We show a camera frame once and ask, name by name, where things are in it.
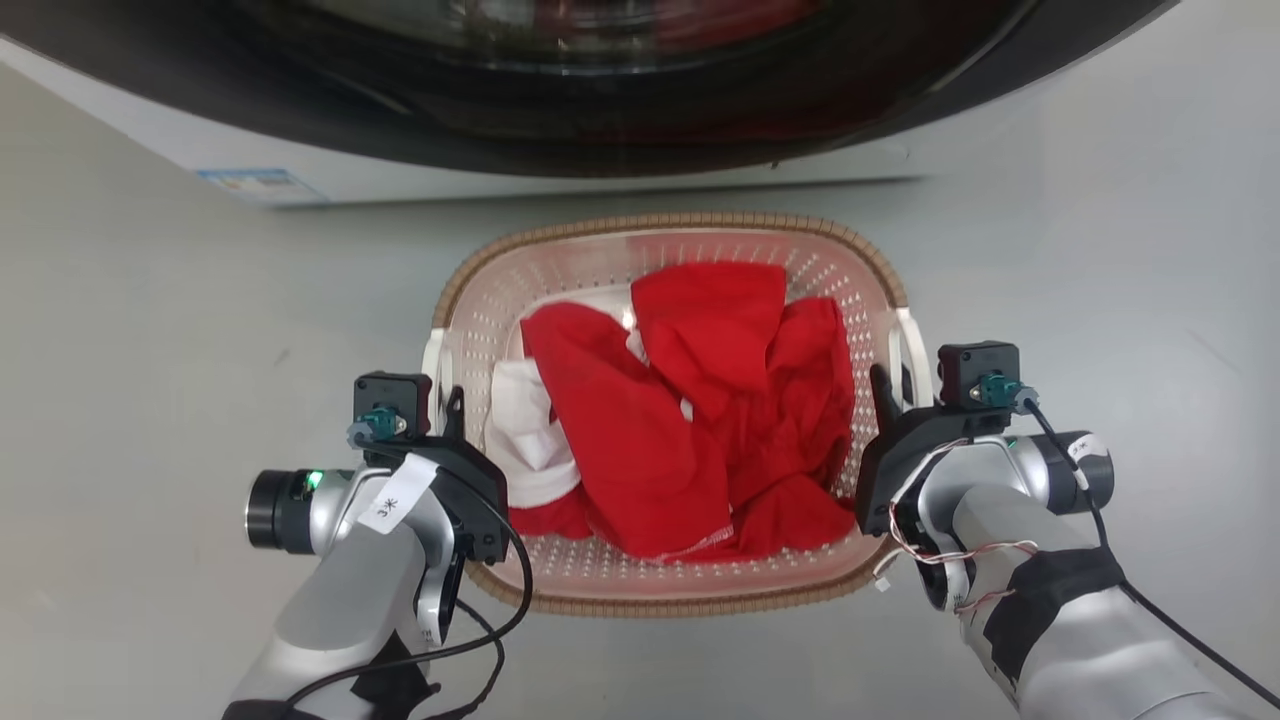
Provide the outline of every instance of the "black cable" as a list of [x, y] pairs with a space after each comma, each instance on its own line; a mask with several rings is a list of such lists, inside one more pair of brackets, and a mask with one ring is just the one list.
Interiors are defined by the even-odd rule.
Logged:
[[[403, 459], [404, 455], [407, 455], [406, 450], [396, 446], [388, 446], [375, 442], [360, 442], [360, 441], [357, 441], [357, 445], [364, 450], [369, 450], [370, 452], [378, 452], [388, 457]], [[493, 506], [492, 502], [489, 502], [489, 498], [486, 498], [483, 492], [480, 492], [475, 486], [472, 486], [463, 478], [460, 478], [458, 475], [451, 473], [451, 478], [457, 480], [463, 488], [467, 489], [467, 492], [474, 495], [475, 498], [479, 500], [481, 505], [484, 505], [485, 510], [492, 512], [493, 516], [497, 518], [498, 521], [502, 524], [503, 529], [507, 530], [507, 533], [511, 536], [511, 544], [515, 546], [516, 556], [520, 559], [520, 571], [525, 584], [524, 591], [521, 592], [520, 596], [520, 606], [516, 609], [515, 615], [512, 615], [511, 619], [507, 620], [497, 630], [488, 633], [484, 637], [476, 638], [474, 641], [467, 641], [462, 644], [457, 644], [453, 647], [442, 647], [440, 650], [421, 652], [419, 655], [411, 655], [401, 660], [379, 662], [376, 665], [352, 667], [349, 670], [343, 670], [340, 673], [334, 673], [332, 675], [320, 678], [319, 680], [293, 693], [292, 696], [289, 696], [288, 700], [284, 701], [284, 706], [280, 708], [282, 720], [288, 717], [293, 707], [296, 707], [300, 702], [302, 702], [303, 698], [306, 698], [307, 696], [321, 688], [332, 685], [333, 683], [338, 683], [348, 678], [355, 678], [357, 675], [364, 675], [366, 673], [380, 673], [383, 670], [393, 670], [396, 667], [404, 667], [406, 665], [417, 665], [420, 662], [429, 662], [431, 660], [443, 660], [445, 657], [462, 655], [463, 652], [471, 652], [472, 650], [477, 650], [486, 644], [498, 642], [507, 633], [513, 630], [516, 625], [518, 625], [521, 620], [525, 619], [525, 615], [529, 614], [529, 606], [532, 605], [534, 602], [534, 565], [532, 561], [530, 561], [529, 559], [529, 548], [525, 547], [525, 541], [520, 538], [520, 533], [517, 533], [516, 529], [511, 527], [511, 521], [507, 520], [507, 518], [502, 514], [502, 511], [499, 511], [497, 507]]]
[[[480, 628], [484, 629], [485, 633], [493, 634], [494, 632], [493, 625], [490, 625], [489, 621], [484, 619], [484, 615], [480, 615], [470, 605], [462, 602], [461, 600], [454, 602], [454, 605], [458, 607], [458, 610], [470, 615], [471, 619], [475, 620], [476, 625], [480, 625]], [[493, 648], [498, 652], [498, 660], [493, 664], [493, 671], [489, 673], [489, 682], [484, 684], [484, 688], [481, 688], [480, 694], [477, 694], [475, 700], [472, 700], [466, 705], [454, 707], [453, 710], [442, 712], [439, 715], [431, 715], [424, 717], [422, 720], [461, 720], [462, 717], [466, 717], [467, 715], [471, 715], [472, 712], [479, 710], [480, 705], [484, 701], [489, 700], [489, 693], [493, 692], [493, 687], [498, 683], [498, 675], [502, 674], [502, 667], [503, 665], [507, 664], [507, 648], [502, 646], [502, 641], [493, 641]]]
[[[1041, 429], [1044, 430], [1044, 437], [1048, 438], [1050, 445], [1057, 448], [1062, 460], [1066, 460], [1066, 466], [1071, 469], [1071, 473], [1079, 473], [1080, 464], [1071, 457], [1071, 454], [1066, 450], [1066, 445], [1062, 442], [1062, 438], [1057, 437], [1057, 433], [1053, 432], [1053, 425], [1048, 424], [1048, 418], [1046, 418], [1044, 413], [1041, 411], [1039, 405], [1037, 405], [1034, 400], [1025, 400], [1023, 401], [1023, 406], [1027, 407], [1027, 410], [1036, 418], [1036, 421], [1039, 423]], [[1107, 525], [1102, 521], [1102, 511], [1098, 510], [1098, 503], [1093, 501], [1093, 491], [1084, 488], [1084, 500], [1088, 501], [1089, 512], [1093, 515], [1093, 524], [1098, 528], [1098, 544], [1110, 550], [1111, 542], [1107, 541]]]
[[1172, 618], [1170, 618], [1169, 615], [1165, 615], [1164, 610], [1161, 610], [1160, 607], [1157, 607], [1155, 602], [1151, 602], [1149, 600], [1147, 600], [1147, 596], [1144, 596], [1140, 592], [1138, 592], [1138, 588], [1133, 587], [1129, 583], [1129, 580], [1125, 580], [1124, 583], [1120, 583], [1120, 589], [1123, 589], [1125, 592], [1125, 594], [1128, 594], [1129, 597], [1132, 597], [1134, 602], [1137, 602], [1138, 605], [1146, 607], [1147, 612], [1151, 612], [1152, 615], [1155, 615], [1156, 620], [1160, 620], [1165, 625], [1169, 625], [1170, 630], [1178, 633], [1178, 637], [1180, 637], [1184, 641], [1187, 641], [1187, 643], [1190, 644], [1192, 647], [1194, 647], [1196, 650], [1198, 650], [1201, 652], [1201, 655], [1203, 655], [1204, 657], [1208, 657], [1210, 660], [1212, 660], [1213, 662], [1216, 662], [1219, 666], [1222, 667], [1222, 670], [1226, 670], [1226, 673], [1229, 675], [1231, 675], [1233, 678], [1235, 678], [1236, 680], [1239, 680], [1242, 685], [1249, 688], [1251, 691], [1253, 691], [1254, 693], [1257, 693], [1258, 697], [1261, 697], [1262, 700], [1267, 701], [1267, 703], [1271, 705], [1271, 707], [1275, 707], [1276, 710], [1280, 710], [1280, 697], [1276, 697], [1275, 693], [1272, 693], [1267, 688], [1262, 687], [1261, 683], [1258, 683], [1257, 680], [1254, 680], [1253, 678], [1251, 678], [1248, 674], [1245, 674], [1244, 670], [1240, 670], [1234, 664], [1231, 664], [1230, 660], [1222, 657], [1221, 655], [1217, 653], [1217, 651], [1215, 651], [1213, 648], [1211, 648], [1207, 644], [1204, 644], [1203, 641], [1201, 641], [1199, 638], [1197, 638], [1196, 635], [1193, 635], [1190, 633], [1190, 630], [1188, 630], [1187, 628], [1183, 628], [1181, 625], [1179, 625], [1176, 621], [1174, 621]]
[[[1071, 470], [1078, 470], [1080, 466], [1075, 462], [1075, 460], [1071, 459], [1071, 455], [1068, 452], [1066, 446], [1062, 445], [1061, 438], [1059, 438], [1057, 433], [1053, 432], [1052, 425], [1048, 424], [1048, 420], [1044, 418], [1044, 413], [1041, 411], [1039, 406], [1032, 400], [1024, 401], [1023, 405], [1032, 415], [1036, 416], [1036, 421], [1039, 423], [1041, 429], [1044, 430], [1044, 437], [1047, 437], [1050, 443], [1055, 448], [1057, 448], [1057, 451], [1062, 455], [1062, 459], [1066, 460]], [[1111, 543], [1110, 541], [1107, 541], [1107, 527], [1102, 521], [1102, 511], [1098, 509], [1097, 501], [1093, 500], [1093, 491], [1091, 491], [1089, 488], [1084, 488], [1084, 500], [1088, 501], [1089, 512], [1093, 515], [1093, 524], [1097, 525], [1098, 528], [1098, 544], [1107, 550], [1111, 550]], [[1244, 685], [1245, 688], [1253, 691], [1258, 697], [1261, 697], [1268, 705], [1271, 705], [1271, 707], [1280, 710], [1280, 697], [1276, 697], [1275, 693], [1272, 693], [1261, 683], [1251, 678], [1248, 673], [1236, 667], [1234, 662], [1222, 657], [1222, 655], [1219, 653], [1216, 650], [1204, 644], [1204, 641], [1197, 638], [1194, 634], [1192, 634], [1190, 630], [1179, 625], [1178, 621], [1166, 615], [1165, 611], [1160, 609], [1160, 606], [1147, 600], [1147, 596], [1142, 594], [1138, 591], [1138, 588], [1133, 587], [1133, 583], [1130, 583], [1129, 580], [1124, 580], [1123, 583], [1120, 583], [1119, 587], [1120, 591], [1128, 594], [1130, 600], [1133, 600], [1143, 609], [1146, 609], [1147, 612], [1151, 612], [1151, 615], [1156, 620], [1160, 620], [1178, 637], [1187, 641], [1187, 644], [1194, 647], [1201, 655], [1212, 660], [1222, 670], [1226, 670], [1229, 675], [1239, 680], [1240, 684]]]

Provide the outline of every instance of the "basket handle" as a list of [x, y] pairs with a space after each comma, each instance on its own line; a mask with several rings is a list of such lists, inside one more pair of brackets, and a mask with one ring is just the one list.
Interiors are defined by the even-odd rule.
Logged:
[[902, 405], [902, 347], [906, 346], [906, 363], [911, 369], [911, 396], [915, 407], [933, 405], [933, 368], [929, 366], [929, 354], [924, 350], [920, 325], [906, 306], [893, 310], [897, 322], [888, 331], [888, 375], [893, 384], [893, 402]]
[[431, 328], [431, 337], [422, 350], [422, 374], [431, 378], [431, 392], [426, 396], [426, 418], [431, 423], [428, 434], [444, 433], [444, 404], [453, 389], [453, 352], [444, 343], [445, 329]]

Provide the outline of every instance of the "wire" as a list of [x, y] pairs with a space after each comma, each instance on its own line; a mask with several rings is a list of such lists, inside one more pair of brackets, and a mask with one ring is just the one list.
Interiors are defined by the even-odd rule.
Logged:
[[[1083, 475], [1079, 464], [1075, 461], [1075, 459], [1071, 457], [1071, 454], [1068, 452], [1066, 446], [1062, 445], [1062, 439], [1057, 437], [1056, 432], [1053, 432], [1053, 427], [1048, 424], [1048, 419], [1044, 418], [1044, 413], [1041, 411], [1039, 406], [1032, 400], [1024, 401], [1023, 405], [1032, 415], [1036, 416], [1036, 421], [1039, 423], [1041, 429], [1044, 430], [1044, 437], [1047, 437], [1050, 443], [1055, 448], [1057, 448], [1057, 451], [1062, 455], [1062, 457], [1068, 462], [1068, 466], [1071, 468], [1073, 473]], [[1111, 542], [1107, 539], [1107, 525], [1106, 523], [1102, 521], [1102, 510], [1098, 509], [1098, 503], [1093, 498], [1093, 491], [1089, 489], [1087, 482], [1080, 489], [1084, 492], [1084, 500], [1089, 503], [1089, 512], [1093, 515], [1093, 524], [1098, 529], [1098, 544], [1110, 551]], [[1236, 667], [1234, 662], [1231, 662], [1226, 657], [1222, 657], [1221, 653], [1219, 653], [1216, 650], [1206, 644], [1204, 641], [1199, 639], [1198, 637], [1192, 634], [1190, 630], [1178, 624], [1178, 621], [1170, 618], [1167, 614], [1165, 614], [1165, 611], [1161, 610], [1160, 606], [1148, 600], [1147, 596], [1142, 594], [1142, 592], [1139, 592], [1138, 588], [1133, 585], [1133, 583], [1130, 583], [1129, 580], [1124, 580], [1120, 583], [1119, 587], [1120, 591], [1128, 594], [1130, 600], [1133, 600], [1143, 609], [1146, 609], [1147, 612], [1151, 612], [1151, 615], [1156, 618], [1156, 620], [1160, 620], [1178, 637], [1187, 641], [1187, 644], [1194, 647], [1201, 655], [1212, 660], [1222, 670], [1226, 670], [1229, 675], [1239, 680], [1240, 684], [1244, 685], [1245, 688], [1253, 691], [1258, 697], [1261, 697], [1268, 705], [1271, 705], [1271, 707], [1280, 710], [1280, 697], [1276, 697], [1275, 693], [1272, 693], [1261, 683], [1251, 678], [1248, 673]]]
[[[388, 446], [388, 445], [376, 443], [376, 442], [364, 442], [364, 441], [357, 441], [356, 445], [358, 445], [364, 450], [367, 450], [370, 452], [376, 452], [376, 454], [384, 455], [387, 457], [403, 459], [404, 455], [407, 455], [406, 450], [396, 447], [396, 446]], [[407, 665], [419, 665], [421, 662], [430, 662], [433, 660], [443, 660], [445, 657], [453, 657], [456, 655], [462, 655], [465, 652], [471, 652], [472, 650], [477, 650], [477, 648], [481, 648], [481, 647], [484, 647], [486, 644], [495, 643], [499, 639], [502, 639], [504, 635], [507, 635], [507, 633], [509, 633], [511, 630], [513, 630], [516, 628], [516, 625], [518, 625], [525, 619], [525, 615], [529, 614], [529, 607], [534, 602], [534, 565], [532, 565], [532, 562], [529, 559], [529, 548], [525, 547], [525, 541], [522, 541], [520, 538], [520, 533], [517, 533], [516, 529], [511, 527], [511, 521], [507, 520], [507, 518], [502, 514], [502, 511], [499, 511], [497, 507], [494, 507], [493, 503], [489, 502], [489, 498], [486, 498], [484, 496], [484, 493], [481, 493], [479, 489], [476, 489], [475, 486], [472, 486], [466, 479], [463, 479], [463, 478], [461, 478], [461, 477], [458, 477], [458, 475], [456, 475], [453, 473], [449, 473], [449, 477], [452, 479], [457, 480], [463, 488], [467, 489], [467, 492], [470, 492], [471, 495], [474, 495], [475, 498], [477, 501], [480, 501], [481, 505], [484, 505], [485, 510], [488, 510], [489, 512], [492, 512], [493, 516], [498, 520], [498, 523], [502, 524], [503, 529], [507, 530], [507, 533], [511, 536], [511, 544], [515, 546], [515, 548], [516, 548], [516, 556], [520, 559], [520, 571], [521, 571], [521, 578], [524, 579], [524, 585], [525, 585], [524, 591], [521, 592], [520, 606], [516, 609], [516, 612], [511, 616], [509, 620], [507, 620], [497, 630], [493, 630], [493, 632], [485, 634], [484, 637], [476, 638], [474, 641], [467, 641], [465, 643], [461, 643], [461, 644], [457, 644], [457, 646], [453, 646], [453, 647], [442, 647], [440, 650], [433, 650], [430, 652], [421, 652], [419, 655], [411, 655], [408, 657], [402, 657], [399, 660], [390, 660], [390, 661], [387, 661], [387, 662], [379, 662], [376, 665], [365, 665], [362, 667], [351, 667], [348, 670], [342, 670], [340, 673], [334, 673], [332, 675], [326, 675], [324, 678], [320, 678], [319, 680], [316, 680], [316, 682], [311, 683], [310, 685], [306, 685], [305, 688], [302, 688], [298, 692], [293, 693], [292, 696], [289, 696], [288, 700], [284, 701], [284, 706], [280, 708], [280, 719], [282, 720], [284, 720], [285, 717], [288, 717], [288, 715], [293, 710], [293, 707], [296, 707], [300, 702], [302, 702], [303, 698], [306, 698], [311, 693], [314, 693], [314, 692], [316, 692], [316, 691], [319, 691], [321, 688], [329, 687], [329, 685], [332, 685], [334, 683], [346, 680], [348, 678], [355, 678], [357, 675], [365, 675], [367, 673], [380, 673], [383, 670], [394, 670], [396, 667], [404, 667]]]
[[1048, 418], [1039, 409], [1039, 405], [1034, 400], [1023, 401], [1023, 406], [1036, 418], [1039, 423], [1042, 430], [1044, 430], [1044, 437], [1048, 438], [1050, 445], [1052, 445], [1062, 460], [1066, 460], [1066, 466], [1071, 469], [1071, 475], [1075, 477], [1075, 484], [1079, 486], [1080, 491], [1084, 493], [1084, 500], [1089, 503], [1089, 514], [1093, 515], [1093, 525], [1098, 529], [1098, 544], [1110, 550], [1111, 542], [1107, 539], [1107, 525], [1102, 521], [1102, 511], [1098, 509], [1098, 503], [1093, 500], [1093, 491], [1089, 489], [1089, 480], [1084, 475], [1084, 470], [1080, 469], [1080, 464], [1071, 457], [1071, 452], [1066, 448], [1062, 438], [1053, 432], [1053, 425], [1048, 424]]
[[[893, 493], [892, 500], [890, 500], [890, 502], [888, 502], [888, 530], [890, 530], [890, 534], [893, 537], [895, 541], [897, 541], [897, 544], [901, 546], [901, 551], [900, 552], [905, 552], [905, 553], [910, 555], [911, 559], [916, 560], [918, 562], [923, 562], [925, 565], [942, 565], [945, 562], [954, 562], [954, 561], [959, 561], [959, 560], [969, 560], [970, 557], [977, 557], [979, 555], [983, 555], [983, 553], [987, 553], [987, 552], [993, 552], [996, 550], [1004, 550], [1004, 548], [1007, 548], [1007, 547], [1016, 547], [1018, 550], [1021, 550], [1023, 552], [1027, 552], [1028, 555], [1032, 555], [1037, 550], [1039, 550], [1038, 546], [1034, 542], [1032, 542], [1032, 541], [1018, 541], [1018, 542], [993, 542], [993, 543], [984, 544], [984, 546], [982, 546], [982, 547], [979, 547], [977, 550], [972, 550], [972, 551], [968, 551], [968, 552], [943, 552], [943, 553], [938, 553], [938, 555], [924, 555], [914, 544], [911, 544], [911, 543], [909, 543], [906, 541], [906, 536], [902, 533], [902, 528], [897, 523], [897, 505], [899, 505], [899, 502], [908, 493], [908, 491], [910, 491], [911, 487], [915, 486], [915, 483], [919, 479], [919, 477], [924, 473], [924, 469], [928, 468], [931, 462], [933, 462], [934, 457], [946, 455], [947, 452], [951, 452], [956, 447], [970, 445], [972, 442], [973, 441], [970, 441], [968, 438], [955, 439], [955, 441], [940, 445], [938, 447], [934, 447], [933, 450], [931, 450], [929, 452], [927, 452], [924, 455], [924, 457], [922, 457], [920, 461], [911, 470], [911, 474], [909, 474], [906, 477], [906, 479], [902, 482], [902, 487], [897, 488], [897, 492]], [[872, 570], [872, 575], [876, 579], [879, 579], [881, 570], [883, 570], [884, 566], [888, 565], [888, 561], [892, 557], [895, 557], [895, 556], [896, 556], [896, 553], [891, 553], [890, 556], [886, 556], [876, 566], [876, 569]]]
[[1155, 615], [1156, 620], [1160, 620], [1165, 625], [1169, 625], [1170, 630], [1178, 633], [1178, 637], [1180, 637], [1184, 641], [1187, 641], [1187, 643], [1190, 644], [1192, 647], [1194, 647], [1196, 650], [1198, 650], [1201, 652], [1201, 655], [1203, 655], [1204, 657], [1208, 657], [1210, 660], [1212, 660], [1213, 662], [1216, 662], [1220, 667], [1222, 667], [1222, 670], [1226, 670], [1226, 673], [1229, 675], [1231, 675], [1233, 678], [1235, 678], [1236, 680], [1239, 680], [1242, 685], [1249, 688], [1251, 691], [1253, 691], [1254, 693], [1257, 693], [1258, 697], [1261, 697], [1262, 700], [1267, 701], [1267, 703], [1271, 705], [1271, 707], [1275, 707], [1275, 708], [1280, 710], [1280, 697], [1276, 697], [1275, 693], [1272, 693], [1267, 688], [1262, 687], [1261, 683], [1258, 683], [1257, 680], [1254, 680], [1253, 678], [1251, 678], [1244, 670], [1240, 670], [1239, 667], [1236, 667], [1230, 660], [1228, 660], [1228, 659], [1222, 657], [1221, 655], [1219, 655], [1216, 650], [1213, 650], [1210, 646], [1204, 644], [1203, 641], [1201, 641], [1199, 638], [1197, 638], [1196, 635], [1193, 635], [1190, 633], [1190, 630], [1188, 630], [1187, 628], [1183, 628], [1181, 625], [1179, 625], [1176, 621], [1174, 621], [1172, 618], [1170, 618], [1169, 615], [1165, 615], [1164, 610], [1161, 610], [1160, 607], [1157, 607], [1155, 602], [1151, 602], [1149, 600], [1147, 600], [1147, 596], [1144, 596], [1140, 592], [1138, 592], [1138, 588], [1133, 587], [1129, 583], [1129, 580], [1125, 580], [1125, 582], [1120, 583], [1120, 589], [1123, 589], [1125, 592], [1125, 594], [1128, 594], [1129, 597], [1132, 597], [1134, 602], [1137, 602], [1138, 605], [1146, 607], [1147, 612], [1151, 612], [1152, 615]]
[[[454, 605], [458, 610], [470, 615], [471, 619], [475, 620], [476, 625], [480, 625], [485, 633], [493, 634], [493, 625], [484, 619], [484, 615], [480, 615], [470, 605], [462, 602], [461, 600], [454, 602]], [[502, 646], [502, 641], [493, 641], [493, 648], [498, 652], [498, 660], [494, 661], [493, 671], [489, 673], [489, 682], [484, 684], [484, 688], [480, 689], [480, 693], [476, 694], [475, 700], [447, 712], [428, 716], [424, 720], [461, 720], [462, 717], [466, 717], [479, 710], [480, 705], [489, 700], [489, 693], [493, 692], [493, 687], [498, 684], [498, 675], [502, 674], [502, 667], [507, 664], [507, 648]]]
[[1001, 597], [1009, 597], [1016, 592], [1018, 591], [992, 591], [968, 605], [957, 605], [956, 609], [952, 610], [952, 612], [955, 612], [956, 615], [961, 615], [969, 612], [970, 610], [975, 610], [979, 605], [987, 602], [988, 600], [998, 600]]

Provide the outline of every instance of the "label sticker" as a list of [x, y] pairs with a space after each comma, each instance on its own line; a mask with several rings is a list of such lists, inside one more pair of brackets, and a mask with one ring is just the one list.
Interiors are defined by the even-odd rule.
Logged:
[[1107, 446], [1102, 443], [1102, 438], [1089, 433], [1080, 436], [1070, 447], [1066, 448], [1066, 454], [1071, 456], [1071, 460], [1079, 462], [1083, 457], [1089, 455], [1098, 455], [1106, 457]]
[[435, 482], [435, 471], [439, 469], [439, 464], [426, 457], [412, 454], [404, 456], [404, 462], [392, 473], [392, 478], [379, 491], [378, 497], [356, 521], [384, 536], [394, 530]]
[[266, 205], [316, 205], [328, 202], [306, 183], [280, 168], [196, 170], [196, 174], [236, 197]]

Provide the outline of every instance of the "laundry basket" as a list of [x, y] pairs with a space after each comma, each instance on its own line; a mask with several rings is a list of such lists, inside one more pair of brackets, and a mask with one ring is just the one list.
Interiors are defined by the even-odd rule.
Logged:
[[[787, 301], [836, 299], [855, 372], [852, 447], [838, 497], [850, 497], [863, 450], [877, 433], [868, 372], [883, 364], [902, 397], [902, 364], [914, 397], [931, 402], [928, 359], [902, 282], [858, 233], [815, 218], [772, 213], [684, 213], [607, 218], [503, 237], [453, 274], [435, 307], [422, 372], [443, 389], [462, 386], [466, 438], [484, 450], [494, 363], [524, 356], [520, 320], [548, 302], [571, 300], [621, 316], [630, 283], [682, 263], [765, 263], [787, 270]], [[439, 420], [433, 393], [429, 413]], [[868, 582], [888, 538], [856, 529], [817, 551], [727, 564], [655, 565], [591, 538], [526, 538], [534, 565], [532, 609], [586, 616], [676, 618], [774, 610], [850, 593]], [[508, 603], [521, 596], [515, 557], [471, 564], [471, 579]]]

